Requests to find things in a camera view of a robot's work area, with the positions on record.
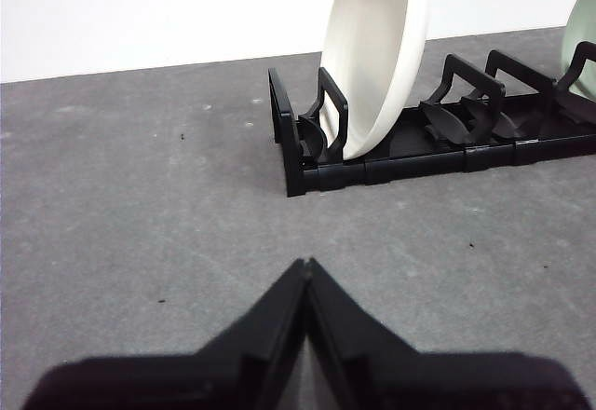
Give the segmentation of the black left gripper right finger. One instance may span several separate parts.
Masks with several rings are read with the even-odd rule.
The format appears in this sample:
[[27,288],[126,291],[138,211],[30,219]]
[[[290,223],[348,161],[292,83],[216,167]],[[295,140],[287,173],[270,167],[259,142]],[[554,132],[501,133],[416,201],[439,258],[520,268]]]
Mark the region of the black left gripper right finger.
[[365,311],[316,260],[308,337],[343,409],[587,409],[559,362],[520,352],[421,352]]

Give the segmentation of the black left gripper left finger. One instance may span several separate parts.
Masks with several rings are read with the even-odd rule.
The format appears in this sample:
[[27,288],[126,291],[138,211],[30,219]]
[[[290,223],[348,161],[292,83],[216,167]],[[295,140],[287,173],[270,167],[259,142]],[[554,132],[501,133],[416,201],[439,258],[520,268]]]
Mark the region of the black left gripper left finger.
[[305,330],[306,263],[294,261],[238,320],[195,353],[96,357],[47,371],[27,409],[273,409]]

